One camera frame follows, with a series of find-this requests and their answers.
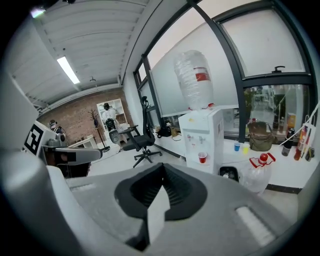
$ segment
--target chair armrest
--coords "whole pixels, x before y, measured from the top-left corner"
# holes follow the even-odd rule
[[[127,134],[129,139],[132,141],[133,145],[135,146],[135,150],[136,151],[140,151],[141,147],[138,145],[138,143],[135,140],[135,137],[132,136],[131,132],[133,131],[133,129],[126,129],[124,131],[120,131],[119,134]]]
[[[131,132],[133,132],[134,130],[133,129],[131,129],[131,127],[129,127],[128,129],[126,129],[126,130],[123,130],[123,131],[120,131],[120,132],[118,132],[119,134],[130,134]]]
[[[139,125],[133,125],[133,126],[130,126],[129,129],[133,129],[133,130],[135,131],[136,135],[140,136],[140,133],[139,133],[138,130],[137,130],[137,127],[138,127],[138,126],[139,126]]]

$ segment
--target office chair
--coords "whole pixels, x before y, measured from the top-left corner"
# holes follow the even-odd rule
[[[160,151],[157,152],[151,152],[147,147],[152,146],[156,139],[151,131],[148,122],[147,122],[147,107],[149,105],[147,101],[147,97],[143,96],[140,100],[141,105],[142,105],[142,115],[143,115],[143,135],[140,135],[140,133],[137,130],[138,125],[134,125],[132,127],[129,127],[128,129],[119,132],[119,134],[126,134],[130,138],[130,140],[123,146],[124,151],[129,151],[129,150],[136,150],[140,151],[142,149],[142,154],[138,154],[134,156],[134,160],[137,160],[136,163],[134,164],[133,168],[135,168],[143,159],[147,159],[150,163],[152,161],[150,160],[149,156],[159,154],[162,156],[162,153]],[[133,137],[131,132],[135,131],[137,136]]]

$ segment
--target yellow cup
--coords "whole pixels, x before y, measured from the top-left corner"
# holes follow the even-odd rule
[[[249,152],[249,144],[243,144],[243,154],[246,155]]]

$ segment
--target glass window pane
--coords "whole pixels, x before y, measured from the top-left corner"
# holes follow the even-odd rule
[[[155,128],[156,126],[160,126],[156,110],[151,110],[149,113],[153,123],[153,128]]]
[[[309,110],[309,88],[306,85],[263,85],[244,90],[246,134],[253,122],[266,122],[266,131],[283,141],[289,128],[297,131]]]
[[[235,80],[227,56],[216,35],[205,23],[177,43],[152,69],[152,81],[162,116],[175,116],[188,111],[174,63],[178,54],[189,50],[201,52],[207,60],[213,86],[212,102],[216,106],[238,105]]]
[[[198,3],[198,6],[212,19],[228,10],[256,1],[257,0],[202,0]]]
[[[227,10],[254,1],[255,0],[202,0],[198,5],[209,15],[210,18],[213,18]],[[158,61],[161,60],[161,58],[165,56],[171,48],[203,23],[205,23],[205,20],[194,8],[185,12],[178,20],[175,21],[174,24],[171,25],[171,27],[167,29],[151,49],[148,54],[150,68],[153,69]]]
[[[262,10],[222,24],[240,58],[244,75],[269,74],[276,66],[282,72],[304,72],[305,67],[286,24],[273,10]]]
[[[140,89],[141,92],[141,96],[146,96],[146,100],[149,102],[149,108],[154,106],[154,100],[152,98],[151,95],[151,91],[150,91],[150,87],[149,87],[149,82],[146,81],[146,83],[144,84],[144,86],[142,86],[142,88]]]
[[[224,135],[239,137],[239,107],[222,108]]]
[[[172,127],[176,128],[178,131],[180,131],[179,117],[182,117],[183,115],[184,114],[166,116],[163,119],[164,119],[165,123],[170,123]]]
[[[145,65],[142,63],[141,67],[139,68],[139,75],[140,75],[140,79],[141,82],[145,79],[145,77],[147,76],[146,74],[146,70],[145,70]]]

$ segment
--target red cup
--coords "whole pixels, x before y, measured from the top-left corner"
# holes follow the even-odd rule
[[[206,162],[206,158],[207,158],[207,153],[206,152],[200,152],[198,154],[199,157],[199,161],[201,164],[204,164]]]

